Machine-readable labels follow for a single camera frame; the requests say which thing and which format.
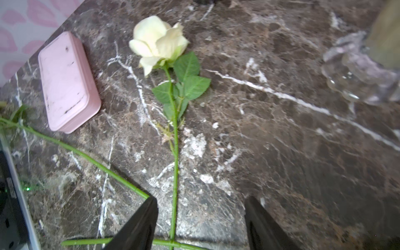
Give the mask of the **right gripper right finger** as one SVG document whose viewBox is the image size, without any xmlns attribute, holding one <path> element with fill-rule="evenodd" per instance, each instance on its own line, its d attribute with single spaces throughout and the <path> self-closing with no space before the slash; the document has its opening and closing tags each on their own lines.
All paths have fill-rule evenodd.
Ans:
<svg viewBox="0 0 400 250">
<path fill-rule="evenodd" d="M 244 218 L 251 250 L 300 249 L 255 197 L 246 198 L 244 207 Z"/>
</svg>

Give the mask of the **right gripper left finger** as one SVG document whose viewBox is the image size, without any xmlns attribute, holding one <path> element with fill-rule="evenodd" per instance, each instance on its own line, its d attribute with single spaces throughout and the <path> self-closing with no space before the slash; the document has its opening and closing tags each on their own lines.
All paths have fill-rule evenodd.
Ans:
<svg viewBox="0 0 400 250">
<path fill-rule="evenodd" d="M 150 197 L 145 200 L 103 250 L 151 249 L 157 219 L 157 199 Z"/>
</svg>

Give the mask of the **cream rose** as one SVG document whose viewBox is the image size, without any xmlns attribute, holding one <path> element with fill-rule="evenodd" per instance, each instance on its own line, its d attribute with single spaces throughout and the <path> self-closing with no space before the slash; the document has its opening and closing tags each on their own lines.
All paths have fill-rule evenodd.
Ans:
<svg viewBox="0 0 400 250">
<path fill-rule="evenodd" d="M 133 29 L 133 39 L 129 47 L 140 56 L 139 67 L 148 77 L 155 69 L 164 71 L 167 81 L 152 88 L 155 98 L 163 105 L 168 120 L 167 126 L 160 126 L 174 157 L 174 183 L 171 228 L 168 247 L 178 246 L 176 226 L 178 214 L 179 178 L 179 128 L 184 124 L 184 113 L 189 101 L 201 97 L 210 87 L 211 79 L 200 75 L 201 66 L 194 52 L 186 52 L 188 39 L 183 34 L 183 26 L 171 26 L 158 16 L 150 16 L 140 21 Z"/>
<path fill-rule="evenodd" d="M 39 132 L 35 131 L 33 128 L 24 126 L 24 125 L 20 124 L 19 122 L 13 122 L 11 119 L 7 119 L 7 118 L 4 118 L 4 117 L 1 117 L 1 124 L 2 125 L 11 126 L 12 128 L 22 129 L 25 132 L 29 132 L 31 134 L 34 134 L 35 136 L 37 136 L 37 137 L 39 137 L 41 139 L 44 139 L 46 141 L 52 142 L 54 144 L 57 144 L 58 146 L 61 146 L 61 147 L 65 148 L 66 150 L 69 150 L 69 151 L 71 151 L 71 152 L 73 152 L 75 154 L 78 154 L 79 156 L 83 157 L 85 160 L 87 160 L 88 162 L 90 162 L 91 164 L 96 166 L 99 170 L 101 170 L 102 172 L 108 174 L 110 177 L 112 177 L 115 180 L 117 180 L 120 184 L 122 184 L 125 187 L 129 188 L 130 190 L 132 190 L 134 193 L 136 193 L 140 197 L 142 197 L 144 199 L 147 199 L 147 198 L 150 197 L 150 195 L 148 195 L 147 193 L 142 191 L 140 188 L 138 188 L 135 185 L 133 185 L 131 182 L 127 181 L 126 179 L 124 179 L 120 175 L 116 174 L 115 172 L 113 172 L 112 170 L 110 170 L 109 168 L 107 168 L 106 166 L 101 164 L 100 162 L 96 161 L 95 159 L 93 159 L 88 154 L 86 154 L 86 153 L 74 148 L 73 146 L 71 146 L 69 144 L 66 144 L 66 143 L 64 143 L 64 142 L 62 142 L 60 140 L 57 140 L 57 139 L 52 138 L 50 136 L 44 135 L 42 133 L 39 133 Z"/>
</svg>

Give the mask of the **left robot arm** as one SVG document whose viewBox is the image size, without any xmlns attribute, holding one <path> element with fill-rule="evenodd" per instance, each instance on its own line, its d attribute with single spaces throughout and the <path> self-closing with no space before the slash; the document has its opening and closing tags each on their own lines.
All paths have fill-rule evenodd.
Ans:
<svg viewBox="0 0 400 250">
<path fill-rule="evenodd" d="M 40 250 L 28 204 L 4 131 L 1 131 L 1 249 Z"/>
</svg>

